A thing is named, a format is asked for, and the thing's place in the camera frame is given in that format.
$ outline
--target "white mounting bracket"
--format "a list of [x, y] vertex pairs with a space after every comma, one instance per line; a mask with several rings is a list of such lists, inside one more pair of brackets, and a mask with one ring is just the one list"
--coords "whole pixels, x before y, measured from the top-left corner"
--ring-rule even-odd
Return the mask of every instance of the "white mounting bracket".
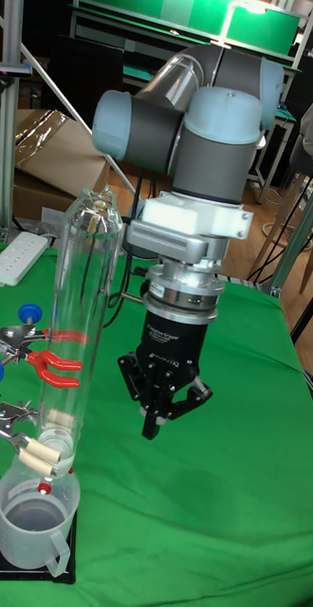
[[142, 221], [167, 230], [204, 236], [247, 238], [253, 213], [242, 205], [204, 201], [173, 193], [146, 200]]

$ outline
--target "glass tube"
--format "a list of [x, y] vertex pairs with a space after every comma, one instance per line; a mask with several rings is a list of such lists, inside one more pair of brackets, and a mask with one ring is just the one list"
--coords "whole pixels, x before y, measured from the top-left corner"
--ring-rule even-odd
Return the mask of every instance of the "glass tube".
[[55, 465], [58, 476], [68, 472], [75, 457], [121, 237], [116, 197], [108, 188], [82, 190], [65, 214], [48, 348], [82, 364], [81, 371], [49, 367], [80, 385], [58, 388], [44, 382], [37, 424], [38, 440], [62, 453]]

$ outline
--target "beaker handle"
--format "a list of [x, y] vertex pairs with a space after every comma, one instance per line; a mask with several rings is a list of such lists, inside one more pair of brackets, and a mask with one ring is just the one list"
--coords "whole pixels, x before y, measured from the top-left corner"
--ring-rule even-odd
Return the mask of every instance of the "beaker handle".
[[46, 567], [53, 578], [58, 578], [66, 569], [70, 558], [70, 548], [68, 547], [61, 531], [56, 531], [51, 535], [54, 557], [46, 561]]

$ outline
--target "water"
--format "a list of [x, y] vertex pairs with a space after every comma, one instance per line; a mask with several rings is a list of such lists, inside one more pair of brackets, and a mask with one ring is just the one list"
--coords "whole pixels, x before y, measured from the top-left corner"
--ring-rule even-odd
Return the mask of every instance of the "water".
[[47, 498], [32, 497], [31, 499], [9, 504], [4, 512], [8, 521], [26, 531], [47, 531], [58, 526], [65, 520], [64, 507]]

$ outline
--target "green mat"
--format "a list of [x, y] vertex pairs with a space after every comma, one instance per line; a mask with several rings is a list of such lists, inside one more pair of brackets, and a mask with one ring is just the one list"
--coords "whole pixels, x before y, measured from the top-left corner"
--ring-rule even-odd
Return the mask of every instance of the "green mat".
[[[27, 302], [48, 325], [55, 263], [48, 251], [0, 288], [0, 326]], [[77, 582], [1, 581], [0, 606], [313, 607], [313, 404], [275, 299], [227, 284], [219, 311], [201, 356], [213, 398], [148, 442], [116, 363], [144, 310], [124, 303], [102, 335], [75, 461]], [[8, 365], [1, 392], [36, 402], [40, 380]], [[12, 457], [0, 439], [0, 477]]]

